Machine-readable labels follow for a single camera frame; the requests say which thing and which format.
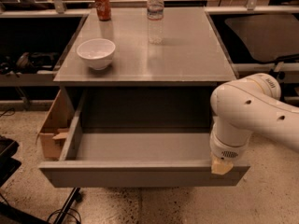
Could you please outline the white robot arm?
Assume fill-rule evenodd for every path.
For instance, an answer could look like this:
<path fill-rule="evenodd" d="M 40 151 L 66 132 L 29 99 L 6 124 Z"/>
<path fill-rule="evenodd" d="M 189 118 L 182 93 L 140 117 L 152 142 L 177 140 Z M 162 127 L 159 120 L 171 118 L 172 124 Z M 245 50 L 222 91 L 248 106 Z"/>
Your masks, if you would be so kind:
<path fill-rule="evenodd" d="M 299 151 L 299 108 L 280 101 L 275 78 L 258 73 L 221 84 L 210 97 L 215 114 L 210 134 L 211 172 L 225 175 L 258 133 Z"/>

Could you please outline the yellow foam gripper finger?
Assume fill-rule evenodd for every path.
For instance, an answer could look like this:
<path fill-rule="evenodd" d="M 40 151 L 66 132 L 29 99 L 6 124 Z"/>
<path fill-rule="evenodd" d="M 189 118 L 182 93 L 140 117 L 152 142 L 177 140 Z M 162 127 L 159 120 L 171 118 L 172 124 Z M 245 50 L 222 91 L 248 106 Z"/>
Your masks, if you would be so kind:
<path fill-rule="evenodd" d="M 214 175 L 225 175 L 233 169 L 231 161 L 224 161 L 214 155 L 211 156 L 211 173 Z"/>

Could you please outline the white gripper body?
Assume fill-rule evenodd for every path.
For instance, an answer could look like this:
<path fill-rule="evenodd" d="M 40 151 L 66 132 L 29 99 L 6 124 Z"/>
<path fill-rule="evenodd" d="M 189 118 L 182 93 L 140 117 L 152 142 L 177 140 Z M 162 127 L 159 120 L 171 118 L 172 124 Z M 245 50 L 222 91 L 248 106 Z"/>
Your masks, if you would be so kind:
<path fill-rule="evenodd" d="M 231 147 L 225 145 L 219 138 L 212 134 L 210 135 L 209 144 L 212 154 L 221 161 L 237 161 L 244 155 L 249 142 L 246 141 L 244 145 L 239 147 Z"/>

